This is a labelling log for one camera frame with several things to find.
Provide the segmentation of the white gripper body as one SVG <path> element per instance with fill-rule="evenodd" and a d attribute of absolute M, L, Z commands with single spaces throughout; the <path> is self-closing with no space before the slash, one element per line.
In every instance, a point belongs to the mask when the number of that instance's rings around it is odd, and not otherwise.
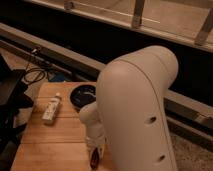
<path fill-rule="evenodd" d="M 98 150 L 99 154 L 103 154 L 105 150 L 105 134 L 86 134 L 86 145 L 87 150 L 90 154 L 94 152 L 95 149 Z"/>

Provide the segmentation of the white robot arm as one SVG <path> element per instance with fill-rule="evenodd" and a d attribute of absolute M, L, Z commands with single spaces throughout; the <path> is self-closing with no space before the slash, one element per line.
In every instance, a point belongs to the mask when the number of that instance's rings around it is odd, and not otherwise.
<path fill-rule="evenodd" d="M 96 100 L 80 110 L 89 154 L 111 152 L 116 171 L 178 171 L 164 97 L 177 77 L 175 54 L 148 46 L 100 72 Z"/>

